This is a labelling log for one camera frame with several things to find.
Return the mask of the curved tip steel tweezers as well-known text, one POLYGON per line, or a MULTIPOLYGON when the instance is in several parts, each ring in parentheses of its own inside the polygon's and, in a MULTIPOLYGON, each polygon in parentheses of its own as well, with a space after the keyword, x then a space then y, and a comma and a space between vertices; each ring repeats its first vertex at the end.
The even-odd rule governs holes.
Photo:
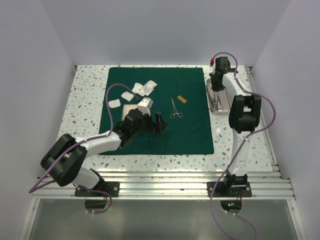
POLYGON ((213 98, 215 101, 215 110, 218 111, 220 108, 220 98, 219 98, 219 94, 217 92, 214 92, 213 94, 213 98))

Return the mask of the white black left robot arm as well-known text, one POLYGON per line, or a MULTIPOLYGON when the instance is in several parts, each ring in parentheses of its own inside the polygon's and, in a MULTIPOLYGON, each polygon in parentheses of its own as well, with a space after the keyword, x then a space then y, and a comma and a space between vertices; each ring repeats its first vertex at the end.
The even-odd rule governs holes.
POLYGON ((42 158, 40 165, 59 186, 74 184, 96 197, 103 193, 105 181, 97 171, 82 167, 85 159, 121 150, 143 132, 161 134, 167 126, 159 112, 153 120, 149 114, 132 109, 111 131, 79 139, 68 133, 62 135, 42 158))

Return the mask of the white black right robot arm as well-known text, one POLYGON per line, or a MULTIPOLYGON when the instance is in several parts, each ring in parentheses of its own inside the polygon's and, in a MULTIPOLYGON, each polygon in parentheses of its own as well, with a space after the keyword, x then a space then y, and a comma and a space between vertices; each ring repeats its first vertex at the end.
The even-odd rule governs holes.
POLYGON ((223 181, 218 180, 212 189, 214 197, 252 196, 248 182, 248 154, 250 136, 260 123, 262 98, 253 95, 238 79, 237 68, 231 68, 228 57, 212 58, 210 65, 214 66, 210 74, 213 92, 227 90, 232 98, 228 114, 229 127, 232 129, 233 144, 231 160, 223 181))

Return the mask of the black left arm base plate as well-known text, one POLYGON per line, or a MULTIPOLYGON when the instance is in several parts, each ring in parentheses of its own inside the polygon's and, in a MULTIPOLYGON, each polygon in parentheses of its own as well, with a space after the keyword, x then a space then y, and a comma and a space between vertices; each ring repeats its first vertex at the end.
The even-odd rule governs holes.
POLYGON ((109 194, 112 198, 118 197, 120 191, 120 182, 118 181, 105 181, 104 183, 99 183, 93 189, 87 190, 82 186, 78 186, 75 189, 74 195, 76 197, 105 197, 105 194, 101 192, 109 194))

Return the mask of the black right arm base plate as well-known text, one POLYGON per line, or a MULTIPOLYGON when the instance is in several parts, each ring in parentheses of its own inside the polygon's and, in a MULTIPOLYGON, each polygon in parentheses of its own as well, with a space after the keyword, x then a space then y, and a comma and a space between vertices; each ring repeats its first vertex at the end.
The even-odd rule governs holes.
MULTIPOLYGON (((215 184, 216 184, 215 181, 209 181, 206 183, 208 197, 211 197, 215 184)), ((252 194, 252 190, 249 182, 246 184, 246 186, 236 185, 236 186, 227 187, 221 181, 218 182, 212 195, 213 198, 236 198, 236 197, 249 198, 252 196, 253 194, 252 194)))

